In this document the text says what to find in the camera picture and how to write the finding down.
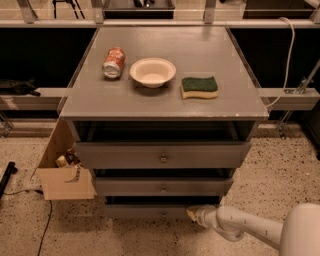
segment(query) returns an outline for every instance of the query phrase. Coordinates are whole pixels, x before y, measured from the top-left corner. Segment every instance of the cardboard box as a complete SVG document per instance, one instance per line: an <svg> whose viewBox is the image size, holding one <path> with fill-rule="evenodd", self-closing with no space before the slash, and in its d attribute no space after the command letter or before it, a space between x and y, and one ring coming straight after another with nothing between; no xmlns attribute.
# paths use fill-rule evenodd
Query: cardboard box
<svg viewBox="0 0 320 256"><path fill-rule="evenodd" d="M88 169L80 169L78 181L70 182L77 168L58 168L55 160L73 147L73 137L68 125L58 120L37 169L46 200L93 199L95 189Z"/></svg>

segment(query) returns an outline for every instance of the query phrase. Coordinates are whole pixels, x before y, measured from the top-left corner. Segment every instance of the black cable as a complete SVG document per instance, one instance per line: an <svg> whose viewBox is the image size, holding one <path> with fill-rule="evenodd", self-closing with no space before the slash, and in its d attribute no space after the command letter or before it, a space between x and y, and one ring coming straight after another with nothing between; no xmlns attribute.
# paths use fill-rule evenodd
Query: black cable
<svg viewBox="0 0 320 256"><path fill-rule="evenodd" d="M14 193L11 193L11 194L7 194L7 193L3 193L3 194L4 194L4 195L7 195L7 196L13 196L13 195L20 194L20 193L22 193L22 192L27 192L27 193L29 193L29 191L34 191L34 192L36 192L36 193L38 193L38 194L43 195L43 191L42 191L42 190L39 190L39 189L24 189L24 190L20 190L20 191L18 191L18 192L14 192ZM43 239L44 239L44 237L45 237L45 235L46 235L46 232L47 232L47 229L48 229L48 227L49 227L50 220L51 220L51 215L52 215L52 201L49 200L49 203L50 203L49 218L48 218L48 220L47 220L47 224L46 224L46 227L45 227L45 229L44 229L44 231L43 231L43 235L42 235L42 238L41 238L41 241L40 241L40 246L39 246L39 250L38 250L38 254L37 254L38 256L40 256L40 252L41 252L41 248L42 248L42 244L43 244Z"/></svg>
<svg viewBox="0 0 320 256"><path fill-rule="evenodd" d="M38 194L43 195L43 192L42 192L42 190L40 190L40 189L24 189L24 190L20 190L20 191L18 191L18 192L10 193L10 194L8 194L8 193L3 193L3 194L6 195L6 196L14 196L14 195L20 194L20 193L22 193L22 192L27 192L27 193L29 193L30 191L34 191L34 192L36 192L36 193L38 193Z"/></svg>
<svg viewBox="0 0 320 256"><path fill-rule="evenodd" d="M48 229L48 227L49 227L49 223L50 223L51 215L52 215L52 201L51 201L51 200L49 200L49 203L50 203L50 213L49 213L49 218L48 218L46 228L45 228L45 229L44 229L44 231L43 231L43 235L42 235L42 238L41 238L41 241L40 241L40 246L39 246L39 250L38 250L38 256L40 256L40 252L41 252L41 247L42 247L43 239L44 239L44 236L46 235L47 229Z"/></svg>

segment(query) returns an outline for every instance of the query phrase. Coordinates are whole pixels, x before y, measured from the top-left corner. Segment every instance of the cabinet top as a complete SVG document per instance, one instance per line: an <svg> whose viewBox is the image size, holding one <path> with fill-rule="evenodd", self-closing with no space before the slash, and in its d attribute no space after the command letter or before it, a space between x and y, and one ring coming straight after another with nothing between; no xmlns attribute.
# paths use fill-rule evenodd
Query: cabinet top
<svg viewBox="0 0 320 256"><path fill-rule="evenodd" d="M102 64L112 47L126 54L120 79L105 78ZM130 67L143 58L172 62L175 77L164 86L135 82ZM214 76L215 99L182 99L184 77ZM100 28L61 117L68 120L264 120L269 116L224 27Z"/></svg>

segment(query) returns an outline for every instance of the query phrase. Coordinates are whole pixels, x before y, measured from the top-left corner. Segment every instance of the cable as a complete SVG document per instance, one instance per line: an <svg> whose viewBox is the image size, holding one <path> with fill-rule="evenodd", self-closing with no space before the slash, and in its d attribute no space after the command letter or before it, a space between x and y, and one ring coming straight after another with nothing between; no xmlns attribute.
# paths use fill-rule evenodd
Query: cable
<svg viewBox="0 0 320 256"><path fill-rule="evenodd" d="M46 232L47 232L47 229L49 227L49 223L50 223L50 219L51 219L51 215L52 215L52 201L49 200L49 203L50 203L50 213L49 213L49 218L48 218L48 221L47 221L47 225L43 231L43 235L42 235L42 238L41 238L41 241L40 241L40 246L39 246L39 250L38 250L38 256L40 256L40 252L41 252L41 247L42 247L42 243L43 243L43 239L46 235Z"/></svg>
<svg viewBox="0 0 320 256"><path fill-rule="evenodd" d="M20 194L20 193L22 193L22 192L27 192L27 193L29 193L30 191L34 191L34 192L36 192L36 193L38 193L38 194L43 195L43 191L42 191L42 190L39 190L39 189L24 189L24 190L20 190L20 191L18 191L18 192L10 193L10 194L7 194L7 193L3 193L3 194L4 194L4 195L7 195L7 196L13 196L13 195ZM44 229L44 231L43 231L43 235L42 235L42 238L41 238L41 241L40 241L40 246L39 246L38 254L37 254L38 256L40 256L40 252L41 252L41 248L42 248L42 244L43 244L43 239L44 239L44 237L45 237L45 235L46 235L46 232L47 232L47 229L48 229L48 227L49 227L50 220L51 220L51 215L52 215L52 201L49 200L49 203L50 203L49 218L48 218L48 220L47 220L47 224L46 224L46 227L45 227L45 229Z"/></svg>
<svg viewBox="0 0 320 256"><path fill-rule="evenodd" d="M27 192L27 193L29 193L30 191L34 191L34 192L36 192L36 193L38 193L38 194L43 195L43 192L42 192L42 190L40 190L40 189L24 189L24 190L20 190L20 191L18 191L18 192L14 192L14 193L11 193L11 194L8 194L8 193L3 193L3 194L6 195L6 196L14 196L14 195L20 194L20 193L22 193L22 192Z"/></svg>
<svg viewBox="0 0 320 256"><path fill-rule="evenodd" d="M285 74L285 79L284 79L284 83L283 83L283 87L282 87L282 89L284 90L286 88L286 86L287 86L287 81L288 81L291 53L292 53L293 43L294 43L294 40L295 40L295 31L294 31L294 27L293 27L291 21L288 18L281 17L279 19L282 20L283 22L289 24L289 26L291 28L291 31L292 31L292 38L291 38L290 48L289 48L289 52L288 52L287 66L286 66L286 74ZM272 103L270 103L266 107L269 108L272 105L274 105L280 99L280 97L281 97L281 94Z"/></svg>

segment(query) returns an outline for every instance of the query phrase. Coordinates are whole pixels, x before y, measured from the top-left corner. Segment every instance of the white cable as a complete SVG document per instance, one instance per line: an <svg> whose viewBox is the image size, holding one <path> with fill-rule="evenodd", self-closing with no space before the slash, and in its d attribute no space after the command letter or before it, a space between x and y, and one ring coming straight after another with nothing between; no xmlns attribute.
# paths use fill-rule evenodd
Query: white cable
<svg viewBox="0 0 320 256"><path fill-rule="evenodd" d="M290 59L291 59L291 52L292 52L292 47L293 47L293 43L294 43L294 39L295 39L295 31L294 31L294 27L291 23L291 21L288 18L285 17L281 17L279 18L280 20L282 20L283 22L289 24L291 31L292 31L292 38L291 38L291 44L290 44L290 48L289 48L289 53L288 53L288 59L287 59L287 67L286 67L286 75L285 75L285 79L284 79L284 83L283 83L283 90L286 88L287 86L287 81L288 81L288 74L289 74L289 67L290 67ZM269 108L272 105L274 105L281 97L281 94L269 105L267 105L266 107Z"/></svg>

